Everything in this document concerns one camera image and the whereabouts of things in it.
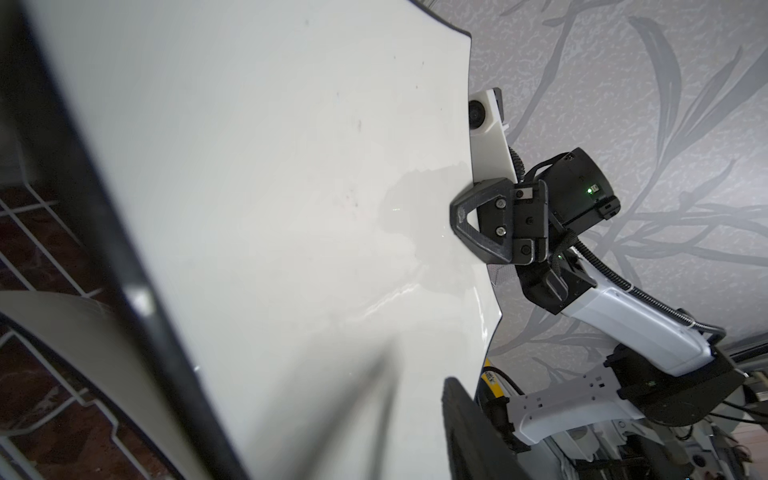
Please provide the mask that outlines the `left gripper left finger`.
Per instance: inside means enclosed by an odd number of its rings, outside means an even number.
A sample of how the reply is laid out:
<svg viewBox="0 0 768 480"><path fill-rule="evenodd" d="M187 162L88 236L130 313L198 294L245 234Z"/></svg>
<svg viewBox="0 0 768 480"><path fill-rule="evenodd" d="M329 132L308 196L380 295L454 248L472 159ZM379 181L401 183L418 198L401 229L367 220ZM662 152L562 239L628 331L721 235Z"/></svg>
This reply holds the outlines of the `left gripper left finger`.
<svg viewBox="0 0 768 480"><path fill-rule="evenodd" d="M125 330L205 471L215 479L245 479L248 473L205 397L65 105L42 40L29 7L2 2L1 97L20 143L63 201L68 222L105 274Z"/></svg>

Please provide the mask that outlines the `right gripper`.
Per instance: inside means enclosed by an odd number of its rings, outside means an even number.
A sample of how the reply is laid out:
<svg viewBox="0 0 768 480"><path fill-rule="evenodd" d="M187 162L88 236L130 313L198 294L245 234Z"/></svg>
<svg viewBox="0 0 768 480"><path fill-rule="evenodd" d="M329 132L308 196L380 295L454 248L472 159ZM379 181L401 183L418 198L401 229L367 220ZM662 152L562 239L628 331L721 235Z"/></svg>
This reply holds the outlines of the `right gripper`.
<svg viewBox="0 0 768 480"><path fill-rule="evenodd" d="M449 206L451 229L485 264L535 264L567 249L567 195L542 179L476 183Z"/></svg>

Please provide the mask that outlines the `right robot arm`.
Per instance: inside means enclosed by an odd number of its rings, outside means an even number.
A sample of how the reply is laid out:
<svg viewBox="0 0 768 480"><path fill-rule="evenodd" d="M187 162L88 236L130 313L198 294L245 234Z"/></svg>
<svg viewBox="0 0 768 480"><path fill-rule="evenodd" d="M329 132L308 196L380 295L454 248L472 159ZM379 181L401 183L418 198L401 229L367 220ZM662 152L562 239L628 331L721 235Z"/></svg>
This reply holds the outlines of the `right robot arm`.
<svg viewBox="0 0 768 480"><path fill-rule="evenodd" d="M620 207L581 149L539 163L520 181L479 182L450 205L456 236L484 263L513 266L527 300L616 344L601 365L572 380L488 402L491 423L515 451L603 421L690 426L744 383L719 348L722 329L642 291L581 242L583 232Z"/></svg>

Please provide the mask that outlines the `white square plate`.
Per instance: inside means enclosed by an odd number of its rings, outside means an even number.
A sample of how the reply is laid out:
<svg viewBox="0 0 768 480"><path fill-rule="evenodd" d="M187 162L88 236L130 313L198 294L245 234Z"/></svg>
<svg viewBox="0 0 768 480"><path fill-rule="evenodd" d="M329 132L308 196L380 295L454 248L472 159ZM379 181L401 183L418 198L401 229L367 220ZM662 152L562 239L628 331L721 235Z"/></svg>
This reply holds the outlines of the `white square plate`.
<svg viewBox="0 0 768 480"><path fill-rule="evenodd" d="M1 313L74 368L125 414L183 479L209 479L129 335L106 305L83 297L3 291Z"/></svg>
<svg viewBox="0 0 768 480"><path fill-rule="evenodd" d="M472 37L419 1L21 1L245 479L452 479L501 314Z"/></svg>

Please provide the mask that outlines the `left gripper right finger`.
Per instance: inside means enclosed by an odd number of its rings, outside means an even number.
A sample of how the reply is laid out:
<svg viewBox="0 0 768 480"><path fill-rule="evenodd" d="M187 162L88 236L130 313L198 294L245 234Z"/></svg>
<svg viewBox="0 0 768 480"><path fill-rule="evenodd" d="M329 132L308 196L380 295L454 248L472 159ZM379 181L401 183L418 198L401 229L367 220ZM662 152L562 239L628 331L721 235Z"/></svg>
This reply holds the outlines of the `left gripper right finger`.
<svg viewBox="0 0 768 480"><path fill-rule="evenodd" d="M452 479L528 478L458 379L445 379L441 402Z"/></svg>

